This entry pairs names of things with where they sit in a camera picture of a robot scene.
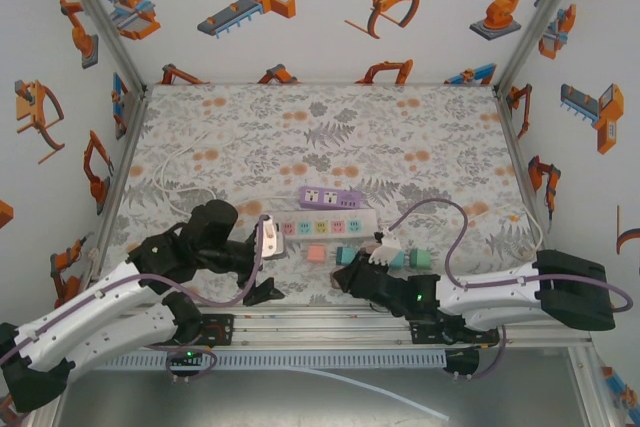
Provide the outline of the white power strip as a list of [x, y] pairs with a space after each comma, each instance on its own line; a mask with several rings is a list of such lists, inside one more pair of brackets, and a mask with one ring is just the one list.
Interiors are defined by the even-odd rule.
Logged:
[[365, 239], [378, 230], [373, 209], [279, 211], [267, 216], [292, 241]]

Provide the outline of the purple power strip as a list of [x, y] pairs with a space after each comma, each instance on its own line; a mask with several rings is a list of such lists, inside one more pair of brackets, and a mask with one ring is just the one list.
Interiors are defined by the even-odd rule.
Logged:
[[311, 210], [355, 210], [362, 207], [361, 193], [355, 190], [303, 186], [299, 206]]

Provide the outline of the white plastic tube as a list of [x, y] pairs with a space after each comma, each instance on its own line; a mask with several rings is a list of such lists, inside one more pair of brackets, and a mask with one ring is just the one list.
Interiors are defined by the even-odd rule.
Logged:
[[404, 404], [405, 406], [411, 407], [415, 410], [418, 410], [424, 414], [427, 415], [431, 415], [432, 417], [435, 417], [441, 421], [444, 422], [449, 422], [450, 421], [450, 417], [442, 412], [439, 412], [435, 409], [432, 409], [428, 406], [425, 406], [423, 404], [420, 404], [418, 402], [415, 402], [407, 397], [401, 396], [397, 393], [394, 393], [392, 391], [389, 391], [387, 389], [378, 387], [378, 386], [374, 386], [350, 377], [346, 377], [343, 375], [339, 375], [339, 374], [335, 374], [335, 373], [331, 373], [331, 372], [326, 372], [326, 371], [320, 371], [320, 370], [315, 370], [315, 369], [307, 369], [307, 368], [300, 368], [300, 367], [285, 367], [284, 371], [288, 371], [288, 372], [295, 372], [295, 373], [300, 373], [300, 374], [305, 374], [305, 375], [312, 375], [312, 376], [316, 376], [316, 377], [322, 377], [325, 379], [331, 379], [337, 382], [341, 382], [344, 384], [348, 384], [363, 390], [367, 390], [369, 392], [373, 392], [376, 393], [378, 395], [393, 399], [399, 403]]

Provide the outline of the floral tablecloth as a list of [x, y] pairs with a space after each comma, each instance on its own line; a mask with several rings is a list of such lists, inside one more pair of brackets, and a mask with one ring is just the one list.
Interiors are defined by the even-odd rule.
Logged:
[[103, 271], [212, 199], [244, 240], [303, 186], [360, 192], [435, 273], [505, 270], [537, 248], [489, 88], [158, 86], [128, 174]]

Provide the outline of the aluminium front frame rail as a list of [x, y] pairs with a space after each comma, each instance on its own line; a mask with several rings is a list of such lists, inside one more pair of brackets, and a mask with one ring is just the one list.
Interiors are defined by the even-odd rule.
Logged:
[[[369, 306], [287, 307], [262, 305], [224, 310], [234, 316], [236, 349], [412, 349], [409, 323]], [[587, 332], [555, 321], [506, 328], [513, 348], [564, 348], [592, 344]]]

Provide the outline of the aluminium side rail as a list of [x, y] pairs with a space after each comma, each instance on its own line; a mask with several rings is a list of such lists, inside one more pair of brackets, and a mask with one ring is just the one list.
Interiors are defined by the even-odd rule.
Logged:
[[529, 179], [527, 163], [519, 146], [516, 132], [511, 122], [511, 115], [505, 97], [500, 94], [498, 88], [494, 89], [497, 112], [500, 118], [503, 135], [507, 144], [508, 152], [514, 168], [521, 201], [527, 213], [529, 225], [535, 240], [535, 246], [540, 249], [548, 247], [546, 230], [543, 222], [539, 220], [539, 211], [536, 196]]
[[141, 133], [144, 116], [148, 105], [147, 95], [141, 94], [132, 104], [133, 113], [130, 117], [130, 125], [125, 136], [124, 150], [118, 162], [114, 181], [111, 184], [110, 194], [106, 201], [105, 212], [102, 216], [100, 228], [97, 231], [93, 247], [87, 252], [87, 266], [83, 272], [81, 288], [88, 288], [100, 277], [105, 262], [106, 254], [115, 229], [115, 222], [121, 206], [124, 188], [129, 176], [136, 144]]

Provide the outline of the aluminium frame leg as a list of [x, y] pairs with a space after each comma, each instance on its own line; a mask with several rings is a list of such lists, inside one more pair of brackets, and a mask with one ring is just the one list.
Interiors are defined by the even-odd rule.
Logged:
[[618, 418], [604, 381], [601, 363], [595, 349], [577, 346], [568, 349], [585, 425], [587, 427], [618, 427]]
[[66, 396], [63, 395], [32, 412], [23, 427], [60, 427]]

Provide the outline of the aluminium corner post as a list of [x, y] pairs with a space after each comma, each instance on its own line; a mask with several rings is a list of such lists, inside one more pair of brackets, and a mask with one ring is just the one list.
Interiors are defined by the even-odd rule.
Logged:
[[529, 55], [537, 46], [537, 42], [550, 22], [551, 16], [559, 8], [560, 1], [541, 0], [532, 20], [524, 30], [521, 40], [516, 45], [514, 53], [507, 62], [502, 76], [499, 78], [495, 90], [497, 97], [505, 97], [509, 92]]
[[109, 15], [100, 0], [80, 0], [88, 15], [94, 22], [98, 33], [109, 48], [118, 67], [131, 87], [139, 97], [146, 93], [146, 83], [142, 79], [131, 56], [125, 49], [121, 37], [110, 21]]

